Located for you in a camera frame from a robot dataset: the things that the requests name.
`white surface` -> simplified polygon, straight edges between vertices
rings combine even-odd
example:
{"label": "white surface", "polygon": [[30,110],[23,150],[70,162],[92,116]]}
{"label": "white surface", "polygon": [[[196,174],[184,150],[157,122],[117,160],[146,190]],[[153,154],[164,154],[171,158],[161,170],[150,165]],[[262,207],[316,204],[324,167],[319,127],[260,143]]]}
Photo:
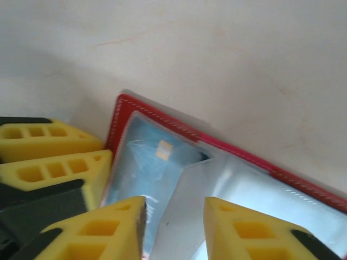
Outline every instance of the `white surface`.
{"label": "white surface", "polygon": [[0,3],[0,111],[105,138],[130,89],[347,192],[347,2]]}

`red wallet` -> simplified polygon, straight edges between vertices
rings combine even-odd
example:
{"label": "red wallet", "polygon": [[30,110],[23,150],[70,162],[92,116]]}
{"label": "red wallet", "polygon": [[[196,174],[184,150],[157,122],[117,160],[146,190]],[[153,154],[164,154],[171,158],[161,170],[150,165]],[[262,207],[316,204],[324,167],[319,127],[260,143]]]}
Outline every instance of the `red wallet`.
{"label": "red wallet", "polygon": [[341,258],[347,255],[347,200],[132,95],[117,99],[106,148],[114,163],[102,205],[120,199],[119,190],[153,201],[149,216],[158,218],[145,250],[151,260],[206,259],[202,211],[208,196],[301,225]]}

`white stitching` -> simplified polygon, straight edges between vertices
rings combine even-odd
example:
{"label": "white stitching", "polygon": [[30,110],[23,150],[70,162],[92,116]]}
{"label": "white stitching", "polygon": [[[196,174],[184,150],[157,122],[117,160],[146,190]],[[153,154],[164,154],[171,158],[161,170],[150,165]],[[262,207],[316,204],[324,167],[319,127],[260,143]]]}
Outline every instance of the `white stitching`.
{"label": "white stitching", "polygon": [[[133,106],[135,106],[135,107],[137,107],[137,108],[139,108],[140,110],[144,110],[144,111],[148,112],[149,114],[154,115],[156,118],[158,118],[158,119],[160,119],[160,120],[162,120],[162,121],[164,121],[164,122],[166,122],[166,123],[168,123],[168,124],[170,124],[170,125],[176,127],[177,129],[180,129],[180,130],[182,130],[182,131],[187,132],[187,133],[190,134],[192,137],[196,137],[197,139],[201,140],[200,136],[198,136],[198,135],[192,133],[191,131],[185,129],[184,127],[180,127],[179,125],[177,125],[177,124],[175,124],[175,123],[173,123],[173,122],[170,122],[170,121],[167,120],[167,119],[164,119],[163,117],[161,117],[161,116],[155,114],[155,113],[152,112],[152,111],[149,111],[148,109],[145,109],[144,107],[142,107],[142,106],[140,106],[140,105],[137,105],[136,103],[134,103],[134,102],[132,102],[132,101],[129,101],[129,100],[127,100],[127,99],[122,99],[122,98],[121,98],[121,99],[119,99],[119,101],[118,101],[118,103],[117,103],[117,105],[116,105],[116,108],[115,108],[116,113],[114,114],[114,118],[113,118],[113,122],[112,122],[112,127],[111,127],[111,131],[110,131],[110,138],[108,139],[108,144],[109,144],[109,145],[111,145],[111,144],[113,143],[113,139],[114,139],[114,135],[115,135],[115,128],[116,128],[116,126],[117,126],[117,124],[118,124],[118,117],[119,117],[119,113],[120,113],[120,109],[121,109],[121,107],[122,107],[123,101],[124,101],[124,102],[127,102],[127,103],[129,103],[129,104],[131,104],[131,105],[133,105]],[[272,172],[272,173],[274,173],[274,174],[278,174],[278,175],[282,176],[283,178],[287,179],[288,182],[290,182],[290,183],[291,183],[291,182],[294,182],[295,184],[299,185],[300,187],[302,187],[302,188],[304,188],[304,189],[306,189],[306,190],[308,190],[308,191],[311,191],[311,192],[313,192],[314,194],[317,194],[318,196],[320,196],[320,197],[322,197],[322,198],[325,198],[325,199],[327,199],[327,200],[330,200],[333,204],[336,204],[336,205],[338,205],[338,206],[341,206],[342,208],[344,208],[344,209],[347,210],[347,206],[345,206],[343,203],[340,203],[340,202],[338,202],[338,201],[335,200],[335,199],[329,198],[328,196],[326,196],[326,195],[324,195],[324,194],[321,194],[320,192],[317,192],[317,191],[313,190],[312,188],[309,188],[309,187],[307,187],[306,185],[303,185],[303,184],[301,184],[300,182],[298,182],[298,181],[296,181],[296,180],[294,180],[294,179],[290,179],[288,176],[285,176],[284,174],[282,174],[282,173],[280,173],[280,172],[278,172],[278,171],[275,171],[274,169],[271,169],[270,167],[268,167],[268,166],[266,166],[266,165],[264,165],[264,164],[262,164],[262,163],[259,163],[259,162],[255,161],[254,159],[252,159],[252,158],[250,158],[250,157],[248,157],[248,156],[246,156],[246,155],[244,155],[244,154],[241,154],[241,153],[239,153],[239,152],[237,152],[237,151],[235,151],[235,150],[233,150],[233,149],[228,149],[228,148],[222,147],[222,146],[220,146],[220,145],[218,145],[218,144],[216,144],[216,143],[214,143],[214,142],[211,142],[211,141],[210,141],[209,143],[212,144],[212,145],[214,145],[214,146],[216,146],[216,147],[218,147],[219,149],[225,150],[225,151],[227,151],[227,152],[229,152],[229,153],[232,153],[232,154],[234,154],[234,155],[237,155],[238,157],[244,158],[245,160],[247,160],[247,161],[249,161],[249,162],[251,162],[251,163],[253,163],[253,164],[255,164],[255,165],[258,165],[258,166],[260,166],[261,168],[263,168],[263,169],[265,169],[265,170],[268,170],[268,171],[270,171],[270,172]]]}

